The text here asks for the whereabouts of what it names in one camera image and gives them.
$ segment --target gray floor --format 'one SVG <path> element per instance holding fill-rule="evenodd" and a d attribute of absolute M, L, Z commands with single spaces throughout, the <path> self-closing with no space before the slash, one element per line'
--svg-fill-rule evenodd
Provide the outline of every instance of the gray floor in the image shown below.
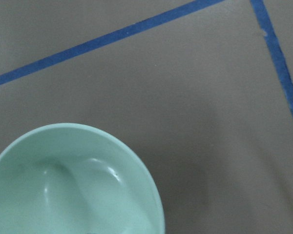
<path fill-rule="evenodd" d="M 0 1 L 0 74 L 186 2 Z M 265 4 L 293 78 L 293 0 Z M 248 0 L 0 86 L 0 152 L 57 122 L 140 156 L 168 234 L 293 234 L 293 119 Z"/>

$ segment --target blue painter's tape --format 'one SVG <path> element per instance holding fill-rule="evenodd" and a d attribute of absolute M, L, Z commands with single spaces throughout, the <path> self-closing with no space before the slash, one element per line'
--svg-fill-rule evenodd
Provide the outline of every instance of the blue painter's tape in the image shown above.
<path fill-rule="evenodd" d="M 98 49 L 105 45 L 114 43 L 116 41 L 125 39 L 137 33 L 143 32 L 150 28 L 154 28 L 163 23 L 175 20 L 182 16 L 188 15 L 190 13 L 196 12 L 198 10 L 204 9 L 208 6 L 214 5 L 216 3 L 222 2 L 224 0 L 196 0 L 188 4 L 182 5 L 180 7 L 174 8 L 170 11 L 161 13 L 157 16 L 151 17 L 144 21 L 135 23 L 128 27 L 119 29 L 115 32 L 106 34 L 99 38 L 87 41 L 83 44 L 77 45 L 75 47 L 69 48 L 57 54 L 48 56 L 46 58 L 40 59 L 36 62 L 28 64 L 26 66 L 17 68 L 11 72 L 0 75 L 0 85 L 13 81 L 15 79 L 24 77 L 28 74 L 37 72 L 44 68 L 53 66 L 57 63 L 63 62 L 65 60 L 71 59 L 75 56 L 82 55 L 89 51 Z"/>
<path fill-rule="evenodd" d="M 266 32 L 265 41 L 293 115 L 293 83 L 268 11 L 263 0 L 251 0 L 251 4 L 260 27 Z"/>

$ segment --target blue line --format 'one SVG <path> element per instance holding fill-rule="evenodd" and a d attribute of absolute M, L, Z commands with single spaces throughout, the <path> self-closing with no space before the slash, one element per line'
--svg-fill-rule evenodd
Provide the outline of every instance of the blue line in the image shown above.
<path fill-rule="evenodd" d="M 263 0 L 251 0 L 251 4 L 260 27 L 266 32 L 265 41 L 293 115 L 293 83 L 268 11 Z"/>
<path fill-rule="evenodd" d="M 170 22 L 182 16 L 188 15 L 195 11 L 201 10 L 208 6 L 214 5 L 216 3 L 222 2 L 224 0 L 196 0 L 180 7 L 174 8 L 170 11 L 161 13 L 144 21 L 132 24 L 128 27 L 119 29 L 115 32 L 106 34 L 99 38 L 87 41 L 83 44 L 77 45 L 75 47 L 69 48 L 62 52 L 53 54 L 46 58 L 40 59 L 26 66 L 17 68 L 13 71 L 0 75 L 0 85 L 13 81 L 15 79 L 24 77 L 28 74 L 40 71 L 44 68 L 53 66 L 57 63 L 63 62 L 65 60 L 71 59 L 73 57 L 82 55 L 89 51 L 98 49 L 105 45 L 114 43 L 116 41 L 122 40 L 124 38 L 130 37 L 137 33 L 143 32 L 145 30 L 154 28 L 163 23 Z"/>

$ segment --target blue tape strip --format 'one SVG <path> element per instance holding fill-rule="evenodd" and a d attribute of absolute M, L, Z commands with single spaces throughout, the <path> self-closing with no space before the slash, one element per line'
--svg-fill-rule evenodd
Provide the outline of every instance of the blue tape strip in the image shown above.
<path fill-rule="evenodd" d="M 251 0 L 251 4 L 260 27 L 266 32 L 265 41 L 293 115 L 293 83 L 278 38 L 273 30 L 268 11 L 263 0 Z"/>
<path fill-rule="evenodd" d="M 20 67 L 11 72 L 2 74 L 0 75 L 0 85 L 13 81 L 15 79 L 24 77 L 28 74 L 37 72 L 44 68 L 53 66 L 57 63 L 71 59 L 75 56 L 82 55 L 89 51 L 98 49 L 105 45 L 130 37 L 132 35 L 143 32 L 145 30 L 154 28 L 163 23 L 167 23 L 169 21 L 175 20 L 177 18 L 188 15 L 190 13 L 193 13 L 195 11 L 201 10 L 203 8 L 206 8 L 208 6 L 214 5 L 222 1 L 224 0 L 196 0 L 188 4 L 182 5 L 180 7 L 174 8 L 170 11 L 161 13 L 157 16 L 151 17 L 144 21 L 122 28 L 120 30 L 109 33 L 102 37 L 87 41 L 83 44 L 77 45 L 75 47 L 64 50 L 57 54 L 40 59 L 36 62 Z"/>

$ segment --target mint green bowl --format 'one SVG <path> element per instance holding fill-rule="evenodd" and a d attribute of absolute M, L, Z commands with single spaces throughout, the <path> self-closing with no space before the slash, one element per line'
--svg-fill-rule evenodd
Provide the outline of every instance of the mint green bowl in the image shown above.
<path fill-rule="evenodd" d="M 0 155 L 0 234 L 164 234 L 145 165 L 99 129 L 51 124 Z"/>

